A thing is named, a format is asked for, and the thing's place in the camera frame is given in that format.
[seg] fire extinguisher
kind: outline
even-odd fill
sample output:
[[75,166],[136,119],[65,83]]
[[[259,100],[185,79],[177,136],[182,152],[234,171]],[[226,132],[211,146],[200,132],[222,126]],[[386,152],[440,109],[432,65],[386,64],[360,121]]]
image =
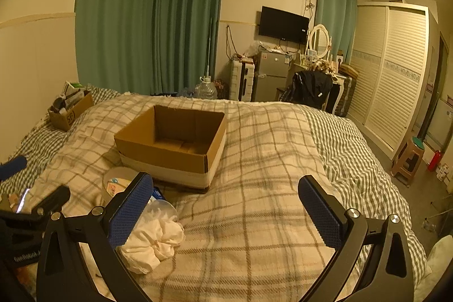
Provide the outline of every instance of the fire extinguisher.
[[442,154],[440,153],[440,151],[439,150],[436,151],[434,153],[433,158],[431,159],[430,164],[428,165],[428,170],[430,172],[432,172],[434,169],[436,169],[436,167],[439,164],[441,158],[442,158]]

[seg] gray mini fridge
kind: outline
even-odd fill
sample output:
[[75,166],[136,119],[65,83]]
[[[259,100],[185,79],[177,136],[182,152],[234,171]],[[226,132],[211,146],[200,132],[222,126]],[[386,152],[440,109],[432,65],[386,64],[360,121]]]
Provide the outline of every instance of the gray mini fridge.
[[289,55],[261,52],[253,81],[252,101],[275,101],[277,89],[286,87]]

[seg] silver bolt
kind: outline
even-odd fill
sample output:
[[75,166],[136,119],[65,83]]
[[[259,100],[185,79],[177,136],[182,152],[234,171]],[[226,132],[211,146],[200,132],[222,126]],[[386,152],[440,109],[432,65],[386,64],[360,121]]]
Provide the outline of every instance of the silver bolt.
[[360,216],[360,212],[359,210],[357,209],[349,209],[347,211],[347,214],[351,217],[351,218],[358,218]]
[[60,217],[61,217],[61,214],[60,214],[58,211],[57,211],[56,213],[53,213],[53,214],[50,216],[50,218],[51,218],[52,220],[58,220],[58,219],[60,219]]
[[104,212],[104,208],[102,206],[96,206],[93,210],[91,210],[91,213],[94,216],[99,216]]
[[390,214],[390,221],[395,224],[399,223],[399,216],[396,214]]

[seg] wardrobe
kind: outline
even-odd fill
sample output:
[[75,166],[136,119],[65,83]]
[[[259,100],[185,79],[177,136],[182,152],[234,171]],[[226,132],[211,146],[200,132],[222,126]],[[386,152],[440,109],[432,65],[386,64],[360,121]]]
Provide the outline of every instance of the wardrobe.
[[439,27],[427,7],[358,5],[350,65],[359,72],[348,118],[390,159],[411,135]]

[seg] green stool top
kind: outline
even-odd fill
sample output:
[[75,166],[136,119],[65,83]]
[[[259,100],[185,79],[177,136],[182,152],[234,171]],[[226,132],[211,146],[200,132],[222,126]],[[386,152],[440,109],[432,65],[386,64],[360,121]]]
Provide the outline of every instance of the green stool top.
[[415,145],[417,145],[420,149],[424,150],[424,145],[423,145],[423,142],[422,140],[420,140],[418,137],[413,137],[412,138],[412,141]]

